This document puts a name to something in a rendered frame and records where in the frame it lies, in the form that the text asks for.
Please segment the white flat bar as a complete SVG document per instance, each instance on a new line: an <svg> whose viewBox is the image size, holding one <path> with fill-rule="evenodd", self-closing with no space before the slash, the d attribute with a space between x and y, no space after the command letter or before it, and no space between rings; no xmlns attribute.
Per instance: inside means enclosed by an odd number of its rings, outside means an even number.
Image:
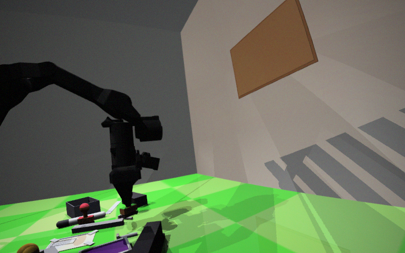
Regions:
<svg viewBox="0 0 405 253"><path fill-rule="evenodd" d="M116 207L117 205L120 203L121 201L117 201L107 212L106 214L110 214Z"/></svg>

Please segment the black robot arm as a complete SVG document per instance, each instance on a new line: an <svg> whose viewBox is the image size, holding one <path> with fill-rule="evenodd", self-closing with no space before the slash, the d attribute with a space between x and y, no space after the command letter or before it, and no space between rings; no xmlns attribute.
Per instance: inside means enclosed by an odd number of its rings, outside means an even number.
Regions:
<svg viewBox="0 0 405 253"><path fill-rule="evenodd" d="M103 128L110 128L110 144L134 142L132 126L135 126L135 135L140 142L162 140L163 130L158 115L141 116L127 94L98 87L52 62L0 65L0 126L9 110L20 104L29 93L51 84L95 103L117 119L107 117L101 123ZM134 155L136 167L140 170L158 170L159 158L151 157L147 152L140 155L139 150L137 153L135 150Z"/></svg>

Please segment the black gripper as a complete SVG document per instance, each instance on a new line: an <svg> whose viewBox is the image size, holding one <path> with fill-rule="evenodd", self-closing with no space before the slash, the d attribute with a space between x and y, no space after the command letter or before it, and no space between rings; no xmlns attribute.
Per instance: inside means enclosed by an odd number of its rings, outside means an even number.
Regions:
<svg viewBox="0 0 405 253"><path fill-rule="evenodd" d="M141 179L141 171L135 163L134 142L110 144L112 171L110 183L114 185L126 207L131 206L133 185Z"/></svg>

